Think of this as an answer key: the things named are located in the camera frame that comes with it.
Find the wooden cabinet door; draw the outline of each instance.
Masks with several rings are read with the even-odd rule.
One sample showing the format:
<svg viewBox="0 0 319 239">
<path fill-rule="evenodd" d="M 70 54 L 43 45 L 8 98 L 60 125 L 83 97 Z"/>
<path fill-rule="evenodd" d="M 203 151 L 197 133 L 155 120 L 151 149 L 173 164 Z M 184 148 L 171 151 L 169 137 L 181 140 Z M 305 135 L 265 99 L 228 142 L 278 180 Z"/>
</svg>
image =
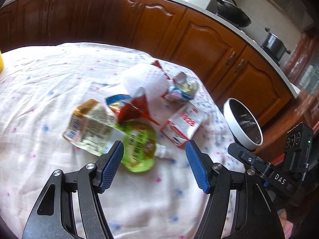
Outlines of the wooden cabinet door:
<svg viewBox="0 0 319 239">
<path fill-rule="evenodd" d="M 83 0 L 77 32 L 78 42 L 99 42 L 112 0 Z"/>
<path fill-rule="evenodd" d="M 47 45 L 47 13 L 50 0 L 19 0 L 17 43 L 19 46 Z"/>
<path fill-rule="evenodd" d="M 212 92 L 218 106 L 228 98 L 242 102 L 263 126 L 287 104 L 291 94 L 272 66 L 246 47 L 232 69 Z"/>
<path fill-rule="evenodd" d="M 245 47 L 239 37 L 216 21 L 187 9 L 164 59 L 191 69 L 211 92 Z"/>
<path fill-rule="evenodd" d="M 131 48 L 162 58 L 186 7 L 165 0 L 141 0 Z"/>
<path fill-rule="evenodd" d="M 48 16 L 47 42 L 58 45 L 76 41 L 82 0 L 51 0 Z"/>
<path fill-rule="evenodd" d="M 0 10 L 0 51 L 2 53 L 16 48 L 17 10 L 17 1 Z"/>
<path fill-rule="evenodd" d="M 103 42 L 128 47 L 139 18 L 137 7 L 140 0 L 113 0 L 107 18 Z"/>
</svg>

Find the snack packaging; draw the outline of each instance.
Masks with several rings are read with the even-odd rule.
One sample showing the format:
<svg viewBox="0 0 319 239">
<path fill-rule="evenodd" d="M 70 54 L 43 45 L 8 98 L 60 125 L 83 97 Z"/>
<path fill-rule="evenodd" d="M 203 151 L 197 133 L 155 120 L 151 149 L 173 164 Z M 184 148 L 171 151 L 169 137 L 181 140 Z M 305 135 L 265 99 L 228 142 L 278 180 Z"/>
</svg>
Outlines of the snack packaging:
<svg viewBox="0 0 319 239">
<path fill-rule="evenodd" d="M 144 89 L 140 87 L 135 96 L 118 94 L 105 98 L 106 105 L 115 113 L 117 122 L 144 117 L 159 125 L 150 115 Z"/>
<path fill-rule="evenodd" d="M 126 134 L 122 163 L 132 172 L 144 172 L 154 165 L 155 155 L 161 155 L 165 146 L 156 144 L 154 129 L 138 121 L 125 121 L 115 127 Z"/>
<path fill-rule="evenodd" d="M 73 145 L 94 155 L 108 153 L 116 140 L 123 141 L 125 133 L 114 128 L 116 115 L 111 109 L 90 99 L 73 111 L 62 136 Z"/>
<path fill-rule="evenodd" d="M 166 121 L 161 132 L 181 148 L 193 137 L 203 118 L 204 114 L 191 102 L 187 102 Z"/>
<path fill-rule="evenodd" d="M 170 101 L 187 102 L 195 97 L 198 87 L 198 83 L 191 82 L 187 74 L 179 72 L 173 80 L 170 80 L 170 87 L 164 98 Z"/>
</svg>

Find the silver bolt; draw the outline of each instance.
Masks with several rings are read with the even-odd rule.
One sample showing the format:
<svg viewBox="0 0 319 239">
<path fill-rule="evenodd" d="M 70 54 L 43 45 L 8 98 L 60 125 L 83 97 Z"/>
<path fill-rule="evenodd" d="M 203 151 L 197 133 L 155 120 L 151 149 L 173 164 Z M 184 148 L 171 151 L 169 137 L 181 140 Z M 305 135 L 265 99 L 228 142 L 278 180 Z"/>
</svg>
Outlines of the silver bolt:
<svg viewBox="0 0 319 239">
<path fill-rule="evenodd" d="M 213 164 L 213 167 L 214 167 L 216 170 L 219 170 L 219 169 L 221 169 L 221 164 L 215 163 L 215 164 Z"/>
<path fill-rule="evenodd" d="M 255 175 L 255 171 L 252 170 L 252 169 L 248 169 L 248 170 L 247 170 L 247 173 L 248 173 L 249 175 Z"/>
<path fill-rule="evenodd" d="M 87 168 L 88 170 L 91 170 L 91 169 L 93 169 L 95 167 L 95 164 L 93 164 L 93 163 L 89 163 L 89 164 L 87 164 L 86 166 L 85 166 L 85 168 Z"/>
<path fill-rule="evenodd" d="M 53 176 L 59 176 L 61 173 L 62 173 L 61 170 L 55 170 L 55 171 L 53 172 Z"/>
</svg>

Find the cabinet door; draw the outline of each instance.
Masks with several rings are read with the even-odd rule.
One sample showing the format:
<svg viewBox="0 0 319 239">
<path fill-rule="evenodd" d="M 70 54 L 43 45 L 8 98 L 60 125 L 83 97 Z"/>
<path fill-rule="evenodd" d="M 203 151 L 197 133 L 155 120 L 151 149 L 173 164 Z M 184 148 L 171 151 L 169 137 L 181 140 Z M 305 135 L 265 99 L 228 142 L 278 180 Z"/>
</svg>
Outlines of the cabinet door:
<svg viewBox="0 0 319 239">
<path fill-rule="evenodd" d="M 82 0 L 51 0 L 48 16 L 47 42 L 58 45 L 76 40 Z"/>
<path fill-rule="evenodd" d="M 242 102 L 263 126 L 287 104 L 291 94 L 272 66 L 247 47 L 212 92 L 218 106 L 228 98 Z"/>
<path fill-rule="evenodd" d="M 47 45 L 47 13 L 50 0 L 19 0 L 17 42 L 19 46 Z"/>
<path fill-rule="evenodd" d="M 162 58 L 186 7 L 165 0 L 141 0 L 130 47 Z"/>
<path fill-rule="evenodd" d="M 78 42 L 99 42 L 112 0 L 83 0 L 77 32 Z"/>
<path fill-rule="evenodd" d="M 140 0 L 113 0 L 107 18 L 103 42 L 128 47 L 139 18 L 137 7 Z"/>
<path fill-rule="evenodd" d="M 13 2 L 0 10 L 0 50 L 2 53 L 16 48 L 16 21 L 18 2 Z"/>
<path fill-rule="evenodd" d="M 187 9 L 164 59 L 191 69 L 211 92 L 244 47 L 245 43 L 230 30 Z"/>
</svg>

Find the frying pan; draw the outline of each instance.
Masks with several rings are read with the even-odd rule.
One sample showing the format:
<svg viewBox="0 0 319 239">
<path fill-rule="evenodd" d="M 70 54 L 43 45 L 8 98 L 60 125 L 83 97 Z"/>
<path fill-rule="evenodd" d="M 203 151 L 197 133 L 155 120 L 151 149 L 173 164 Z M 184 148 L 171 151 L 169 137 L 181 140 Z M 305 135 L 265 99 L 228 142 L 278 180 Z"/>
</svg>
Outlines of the frying pan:
<svg viewBox="0 0 319 239">
<path fill-rule="evenodd" d="M 247 27 L 251 24 L 249 17 L 237 7 L 237 4 L 234 4 L 225 1 L 225 0 L 216 0 L 217 1 L 217 10 L 218 13 L 224 16 L 229 21 L 233 22 L 234 24 L 239 25 L 239 27 Z"/>
</svg>

